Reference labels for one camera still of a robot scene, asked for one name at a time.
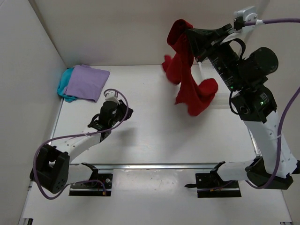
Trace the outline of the lavender t-shirt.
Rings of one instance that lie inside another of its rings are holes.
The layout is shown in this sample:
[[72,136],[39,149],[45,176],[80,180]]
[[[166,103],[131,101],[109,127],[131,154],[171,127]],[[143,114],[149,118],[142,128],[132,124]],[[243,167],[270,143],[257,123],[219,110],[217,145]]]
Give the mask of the lavender t-shirt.
[[75,96],[77,99],[97,102],[110,72],[94,69],[88,65],[76,65],[72,68],[74,70],[65,94]]

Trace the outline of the red garment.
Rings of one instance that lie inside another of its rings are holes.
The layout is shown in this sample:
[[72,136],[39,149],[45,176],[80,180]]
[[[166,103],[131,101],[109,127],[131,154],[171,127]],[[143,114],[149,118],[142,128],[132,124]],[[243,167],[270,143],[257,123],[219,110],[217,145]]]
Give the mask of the red garment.
[[175,51],[175,55],[165,55],[162,68],[169,82],[180,85],[175,103],[186,104],[188,114],[198,116],[211,104],[218,91],[218,83],[209,78],[197,84],[192,76],[194,56],[185,34],[186,30],[192,28],[193,26],[183,19],[174,22],[167,37],[167,44]]

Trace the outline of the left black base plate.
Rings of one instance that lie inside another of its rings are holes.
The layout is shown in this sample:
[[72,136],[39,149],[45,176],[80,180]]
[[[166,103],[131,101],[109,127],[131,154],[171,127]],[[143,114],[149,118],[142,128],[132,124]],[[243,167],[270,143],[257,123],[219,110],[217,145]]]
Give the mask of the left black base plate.
[[109,197],[112,194],[113,186],[113,173],[99,173],[99,182],[80,183],[70,186],[69,196],[96,196],[96,197]]

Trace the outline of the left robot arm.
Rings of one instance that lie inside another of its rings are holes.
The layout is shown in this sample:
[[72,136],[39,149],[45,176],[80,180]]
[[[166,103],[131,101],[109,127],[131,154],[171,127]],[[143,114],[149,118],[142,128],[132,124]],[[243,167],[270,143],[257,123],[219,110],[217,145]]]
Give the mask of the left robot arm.
[[43,143],[34,155],[30,172],[30,179],[37,184],[41,194],[51,200],[71,184],[83,183],[89,188],[98,183],[102,185],[96,167],[89,163],[72,165],[71,162],[104,141],[132,113],[125,98],[106,100],[80,134],[62,136],[60,145],[51,145],[49,141]]

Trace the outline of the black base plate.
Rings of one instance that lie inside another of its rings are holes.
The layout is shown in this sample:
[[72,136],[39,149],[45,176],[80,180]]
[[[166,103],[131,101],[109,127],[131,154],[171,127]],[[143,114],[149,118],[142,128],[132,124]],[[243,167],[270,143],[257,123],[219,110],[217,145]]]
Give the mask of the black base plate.
[[241,197],[237,181],[222,181],[210,173],[196,173],[198,198],[235,198]]
[[113,173],[99,173],[99,182],[80,183],[70,186],[69,196],[96,196],[96,197],[109,197],[112,194],[113,186]]

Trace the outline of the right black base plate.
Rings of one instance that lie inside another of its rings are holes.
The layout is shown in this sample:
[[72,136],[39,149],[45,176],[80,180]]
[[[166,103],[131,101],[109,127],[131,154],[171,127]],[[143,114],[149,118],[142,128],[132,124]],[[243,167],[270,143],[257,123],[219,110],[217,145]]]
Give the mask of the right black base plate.
[[237,181],[222,181],[210,173],[196,173],[198,198],[235,198],[241,197]]

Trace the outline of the teal t-shirt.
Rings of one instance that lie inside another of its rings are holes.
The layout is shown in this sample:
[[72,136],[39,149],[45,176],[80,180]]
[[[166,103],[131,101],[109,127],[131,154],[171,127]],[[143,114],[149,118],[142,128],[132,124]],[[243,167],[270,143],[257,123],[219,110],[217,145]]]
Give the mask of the teal t-shirt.
[[68,83],[69,83],[69,80],[71,78],[73,70],[74,70],[73,68],[68,68],[67,70],[65,70],[63,72],[63,74],[61,76],[61,79],[60,79],[60,82],[59,82],[58,87],[57,87],[57,94],[59,96],[61,96],[68,103],[77,100],[77,97],[69,96],[69,95],[65,94],[65,90],[68,86]]

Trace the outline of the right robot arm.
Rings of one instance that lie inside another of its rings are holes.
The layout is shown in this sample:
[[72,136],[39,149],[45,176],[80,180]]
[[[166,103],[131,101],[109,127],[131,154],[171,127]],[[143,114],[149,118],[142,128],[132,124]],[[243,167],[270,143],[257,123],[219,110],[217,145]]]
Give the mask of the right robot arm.
[[256,189],[286,190],[300,162],[291,153],[282,134],[284,115],[279,115],[267,76],[278,68],[276,54],[260,47],[246,59],[231,48],[230,24],[215,30],[188,29],[186,36],[197,62],[209,60],[230,91],[229,107],[253,135],[260,156],[244,162],[221,162],[211,170],[215,187],[244,180]]

